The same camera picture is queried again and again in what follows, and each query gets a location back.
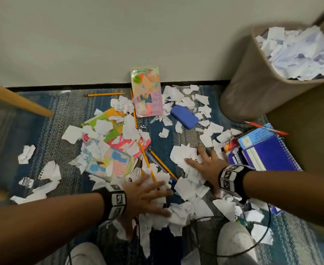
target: shoe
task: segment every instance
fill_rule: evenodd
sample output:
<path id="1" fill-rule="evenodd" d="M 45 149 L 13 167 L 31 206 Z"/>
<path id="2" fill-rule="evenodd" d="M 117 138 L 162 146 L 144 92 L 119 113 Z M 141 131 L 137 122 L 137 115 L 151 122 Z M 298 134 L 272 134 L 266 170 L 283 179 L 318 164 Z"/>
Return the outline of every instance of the shoe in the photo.
<path id="1" fill-rule="evenodd" d="M 222 227 L 220 231 L 219 239 L 217 241 L 217 254 L 233 255 L 247 250 L 254 244 L 255 241 L 251 237 L 248 230 L 242 224 L 238 222 L 228 222 Z M 255 249 L 253 248 L 252 250 L 248 251 L 247 254 L 248 257 L 245 257 L 246 255 L 240 255 L 238 258 L 250 259 L 250 262 L 246 262 L 245 264 L 257 264 Z M 225 264 L 226 260 L 231 259 L 234 258 L 217 258 L 217 263 L 218 265 L 223 265 Z"/>
<path id="2" fill-rule="evenodd" d="M 74 247 L 70 256 L 71 263 L 67 257 L 65 265 L 107 265 L 98 247 L 89 242 Z"/>

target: forearm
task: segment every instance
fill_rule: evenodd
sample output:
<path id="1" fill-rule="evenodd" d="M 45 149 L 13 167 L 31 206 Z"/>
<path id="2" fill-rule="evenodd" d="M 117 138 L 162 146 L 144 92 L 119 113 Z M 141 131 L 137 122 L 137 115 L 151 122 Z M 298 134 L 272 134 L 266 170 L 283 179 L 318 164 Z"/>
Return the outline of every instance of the forearm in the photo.
<path id="1" fill-rule="evenodd" d="M 252 171 L 243 186 L 251 198 L 324 226 L 324 177 L 300 171 Z"/>
<path id="2" fill-rule="evenodd" d="M 0 209 L 0 264 L 33 264 L 103 216 L 100 194 L 61 196 Z"/>

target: hand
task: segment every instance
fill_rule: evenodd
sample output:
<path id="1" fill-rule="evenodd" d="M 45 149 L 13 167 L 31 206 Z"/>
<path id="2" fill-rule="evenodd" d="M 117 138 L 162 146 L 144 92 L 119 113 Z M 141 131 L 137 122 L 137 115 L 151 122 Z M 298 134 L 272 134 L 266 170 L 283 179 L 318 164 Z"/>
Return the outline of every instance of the hand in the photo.
<path id="1" fill-rule="evenodd" d="M 219 174 L 221 170 L 229 164 L 224 160 L 219 159 L 215 150 L 210 151 L 211 157 L 209 157 L 203 147 L 197 147 L 197 149 L 203 159 L 203 163 L 199 164 L 197 161 L 192 159 L 185 159 L 185 162 L 198 170 L 199 173 L 212 184 L 214 195 L 218 196 L 220 193 Z"/>
<path id="2" fill-rule="evenodd" d="M 132 220 L 139 214 L 152 213 L 170 217 L 170 212 L 151 203 L 152 200 L 159 197 L 173 195 L 171 190 L 157 190 L 165 184 L 164 181 L 154 182 L 144 187 L 141 184 L 147 180 L 150 175 L 143 175 L 135 182 L 126 183 L 123 185 L 123 190 L 126 194 L 127 207 L 124 214 L 119 218 L 119 222 L 126 232 L 126 237 L 131 240 L 133 238 Z"/>

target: red pen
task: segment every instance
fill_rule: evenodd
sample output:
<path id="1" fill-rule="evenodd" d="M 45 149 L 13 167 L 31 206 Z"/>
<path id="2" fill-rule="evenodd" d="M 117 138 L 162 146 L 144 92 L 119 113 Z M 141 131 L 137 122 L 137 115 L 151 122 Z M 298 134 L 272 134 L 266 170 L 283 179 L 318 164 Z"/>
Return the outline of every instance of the red pen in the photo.
<path id="1" fill-rule="evenodd" d="M 287 136 L 287 135 L 289 135 L 289 133 L 286 133 L 286 132 L 284 132 L 284 131 L 280 131 L 280 130 L 272 129 L 272 128 L 269 128 L 269 127 L 266 127 L 266 126 L 263 126 L 263 125 L 260 125 L 260 124 L 257 124 L 257 123 L 247 122 L 247 121 L 244 121 L 244 122 L 247 123 L 247 124 L 250 124 L 250 125 L 252 125 L 252 126 L 258 127 L 258 128 L 264 128 L 264 129 L 267 129 L 267 130 L 269 130 L 269 131 L 272 132 L 272 133 L 278 134 L 279 136 Z"/>

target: green round sticker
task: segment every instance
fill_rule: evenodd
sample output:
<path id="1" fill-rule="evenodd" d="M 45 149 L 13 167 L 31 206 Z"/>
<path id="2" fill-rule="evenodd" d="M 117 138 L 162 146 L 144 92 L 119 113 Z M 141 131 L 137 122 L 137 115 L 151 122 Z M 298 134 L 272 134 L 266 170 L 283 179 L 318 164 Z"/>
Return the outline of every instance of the green round sticker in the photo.
<path id="1" fill-rule="evenodd" d="M 139 84 L 139 83 L 141 83 L 141 77 L 138 75 L 135 75 L 133 81 L 135 84 Z"/>

